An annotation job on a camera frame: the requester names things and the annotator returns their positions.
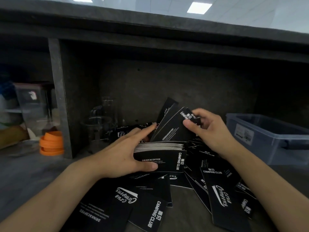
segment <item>ceiling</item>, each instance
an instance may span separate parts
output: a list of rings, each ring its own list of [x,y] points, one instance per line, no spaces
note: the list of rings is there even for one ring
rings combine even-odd
[[[90,0],[92,3],[54,1],[309,33],[309,0]],[[205,14],[187,13],[193,2],[212,5]]]

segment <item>stack of orange lids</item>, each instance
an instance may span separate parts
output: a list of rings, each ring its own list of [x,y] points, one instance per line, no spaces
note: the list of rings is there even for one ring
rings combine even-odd
[[[46,132],[40,139],[40,153],[45,156],[56,156],[64,153],[61,131]]]

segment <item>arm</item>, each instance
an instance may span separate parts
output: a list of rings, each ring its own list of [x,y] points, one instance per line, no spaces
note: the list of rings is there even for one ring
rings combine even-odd
[[[156,170],[156,163],[133,158],[134,148],[155,126],[136,128],[95,155],[69,165],[50,185],[0,223],[0,231],[59,231],[97,180]]]
[[[189,120],[183,124],[233,165],[277,229],[280,232],[307,231],[309,199],[238,143],[220,116],[200,108],[193,113],[202,117],[202,128]]]

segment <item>hand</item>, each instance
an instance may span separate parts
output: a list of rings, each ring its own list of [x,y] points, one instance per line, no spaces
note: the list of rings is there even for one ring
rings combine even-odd
[[[138,171],[154,171],[158,168],[156,163],[135,160],[133,151],[139,142],[145,139],[155,127],[156,123],[142,130],[135,128],[102,151],[80,161],[83,161],[84,166],[88,166],[96,180],[117,178]]]
[[[195,109],[192,112],[195,116],[201,117],[201,128],[190,120],[184,120],[184,126],[196,133],[207,146],[220,154],[223,158],[226,158],[234,147],[240,145],[231,135],[219,115],[202,108]]]

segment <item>blue plastic storage bin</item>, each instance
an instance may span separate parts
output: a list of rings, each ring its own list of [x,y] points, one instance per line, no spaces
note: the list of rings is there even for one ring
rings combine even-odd
[[[226,126],[268,165],[309,163],[309,129],[256,114],[226,114]]]

